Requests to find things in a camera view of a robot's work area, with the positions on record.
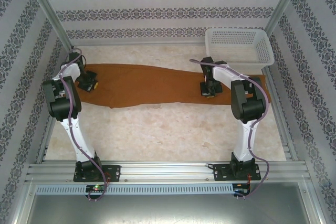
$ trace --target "marble floor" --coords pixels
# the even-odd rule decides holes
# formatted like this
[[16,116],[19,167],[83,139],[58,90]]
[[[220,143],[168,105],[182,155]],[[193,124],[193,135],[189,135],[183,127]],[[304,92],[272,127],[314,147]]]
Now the marble floor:
[[[191,44],[81,49],[88,63],[140,64],[194,72],[201,72],[201,68],[189,59],[205,56],[205,46]],[[101,160],[227,161],[237,139],[237,122],[229,105],[168,103],[111,109],[82,103],[80,119]],[[286,160],[272,110],[258,127],[255,153],[270,161]],[[76,159],[58,122],[46,159]]]

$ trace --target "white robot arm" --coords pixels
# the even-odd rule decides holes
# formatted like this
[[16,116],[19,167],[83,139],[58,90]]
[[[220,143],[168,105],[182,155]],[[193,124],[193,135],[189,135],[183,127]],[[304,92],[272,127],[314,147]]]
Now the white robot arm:
[[[231,83],[233,81],[243,81],[243,78],[240,78],[230,72],[227,69],[220,68],[220,67],[214,67],[213,68],[213,78],[221,83],[223,83],[225,86],[231,89]],[[248,148],[248,134],[251,129],[251,125],[256,121],[257,119],[247,121],[244,123],[241,120],[237,120],[238,122],[238,139],[236,143],[236,147],[234,148],[233,154],[237,158],[238,161],[249,161],[253,157],[249,151]],[[253,133],[250,140],[251,144],[251,150],[253,151],[254,146],[254,140],[255,135],[257,131],[257,126],[259,123],[255,124],[253,127]]]
[[74,181],[99,181],[102,179],[102,165],[85,131],[81,128],[81,102],[75,88],[77,80],[79,88],[90,92],[97,86],[96,74],[84,71],[82,58],[78,53],[71,53],[69,58],[70,63],[62,65],[60,72],[54,78],[43,82],[45,99],[49,114],[65,128],[74,146],[77,159]]
[[203,70],[205,77],[205,82],[201,83],[203,96],[214,97],[216,93],[222,92],[220,83],[231,89],[231,110],[238,122],[238,139],[232,153],[230,167],[222,166],[219,172],[222,180],[246,178],[251,174],[254,174],[253,178],[259,179],[258,166],[250,151],[253,152],[255,134],[259,124],[256,121],[265,112],[266,101],[263,93],[246,79],[251,79],[261,86],[260,79],[247,76],[242,78],[236,72],[233,73],[234,70],[228,68],[226,62],[214,62],[211,57],[206,57],[201,62],[193,62],[201,64]]
[[[60,81],[59,79],[59,75],[61,73],[61,71],[53,78],[54,82],[57,83]],[[72,83],[74,82],[74,80],[76,80],[79,76],[80,76],[80,69],[77,63],[72,63],[70,64],[61,74],[63,78],[65,77],[71,77]],[[64,97],[66,90],[63,89],[61,91],[61,96]],[[51,105],[51,108],[53,110],[57,109],[55,108],[55,106]],[[95,154],[95,149],[91,146],[90,141],[88,139],[88,137],[85,134],[85,131],[81,130],[81,125],[80,125],[80,111],[81,111],[81,106],[80,106],[80,110],[78,108],[76,108],[77,110],[77,116],[73,115],[73,117],[71,117],[71,122],[72,122],[72,131],[73,134],[75,136],[76,142],[77,144],[82,148],[83,151],[86,152],[86,154],[88,154],[91,158],[94,158],[94,154]],[[76,151],[76,160],[80,161],[80,162],[86,162],[89,159],[81,152],[78,150],[78,148],[76,147],[75,143],[73,142],[73,139],[71,137],[70,134],[70,127],[69,127],[69,119],[68,117],[63,118],[62,121],[60,121],[61,125],[64,127],[64,129],[67,131],[69,138],[71,139],[71,143],[74,146],[74,149]]]

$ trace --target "white basket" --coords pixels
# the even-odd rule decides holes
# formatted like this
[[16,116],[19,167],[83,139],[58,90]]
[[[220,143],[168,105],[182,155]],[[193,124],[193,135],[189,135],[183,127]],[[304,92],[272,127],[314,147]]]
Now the white basket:
[[205,31],[205,48],[207,56],[243,73],[274,63],[271,44],[261,29],[210,28]]

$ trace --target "brown fabric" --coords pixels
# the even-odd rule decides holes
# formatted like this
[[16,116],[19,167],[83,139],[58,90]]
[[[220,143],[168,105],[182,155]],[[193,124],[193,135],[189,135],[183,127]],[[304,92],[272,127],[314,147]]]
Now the brown fabric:
[[[82,102],[110,108],[170,102],[231,103],[230,89],[224,85],[223,93],[214,98],[201,96],[199,83],[204,81],[202,73],[125,64],[92,64],[86,69],[98,74],[98,86],[91,92],[77,88]],[[266,89],[265,76],[258,77]]]

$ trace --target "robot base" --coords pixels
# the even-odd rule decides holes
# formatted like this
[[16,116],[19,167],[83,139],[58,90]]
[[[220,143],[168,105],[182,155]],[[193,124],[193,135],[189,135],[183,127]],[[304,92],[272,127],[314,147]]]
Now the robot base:
[[232,153],[229,164],[208,164],[208,167],[214,171],[215,181],[235,181],[247,180],[250,175],[250,180],[261,180],[259,166],[252,158],[249,161],[238,161]]
[[[119,182],[120,165],[101,165],[100,159],[95,153],[94,161],[106,174],[106,179],[109,182]],[[74,182],[104,182],[100,171],[94,166],[91,161],[76,162]]]

